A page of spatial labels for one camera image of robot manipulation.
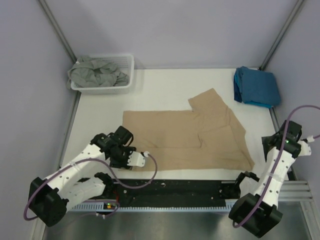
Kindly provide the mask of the beige t shirt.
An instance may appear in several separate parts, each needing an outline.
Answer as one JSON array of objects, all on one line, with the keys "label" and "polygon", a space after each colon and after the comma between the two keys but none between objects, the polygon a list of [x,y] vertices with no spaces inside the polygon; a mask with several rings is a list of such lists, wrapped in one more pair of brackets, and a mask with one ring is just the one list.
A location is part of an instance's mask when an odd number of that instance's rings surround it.
[{"label": "beige t shirt", "polygon": [[218,93],[211,88],[188,103],[190,110],[125,111],[137,151],[151,153],[159,171],[251,171],[246,130]]}]

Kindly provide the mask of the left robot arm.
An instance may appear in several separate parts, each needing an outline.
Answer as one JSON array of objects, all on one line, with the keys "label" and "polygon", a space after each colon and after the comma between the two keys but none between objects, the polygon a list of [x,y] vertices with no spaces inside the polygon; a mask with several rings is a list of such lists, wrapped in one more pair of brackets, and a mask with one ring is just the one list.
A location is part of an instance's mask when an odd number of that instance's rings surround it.
[{"label": "left robot arm", "polygon": [[44,179],[37,177],[31,182],[28,209],[52,227],[74,206],[100,196],[111,197],[115,180],[102,165],[109,160],[112,168],[130,169],[128,160],[136,151],[131,146],[133,139],[133,134],[123,126],[109,134],[97,134],[68,164]]}]

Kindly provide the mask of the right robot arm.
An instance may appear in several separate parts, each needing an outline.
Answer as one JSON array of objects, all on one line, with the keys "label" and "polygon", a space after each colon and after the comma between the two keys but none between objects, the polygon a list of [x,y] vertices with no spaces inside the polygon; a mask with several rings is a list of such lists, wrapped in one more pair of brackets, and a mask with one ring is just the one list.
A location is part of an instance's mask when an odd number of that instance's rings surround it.
[{"label": "right robot arm", "polygon": [[[285,121],[274,135],[262,138],[265,169],[261,177],[253,172],[242,172],[233,185],[239,197],[228,217],[234,228],[243,227],[257,238],[263,237],[282,219],[278,200],[288,170],[300,156],[311,155],[308,140],[301,139],[302,126],[294,121]],[[257,182],[252,190],[244,178]]]}]

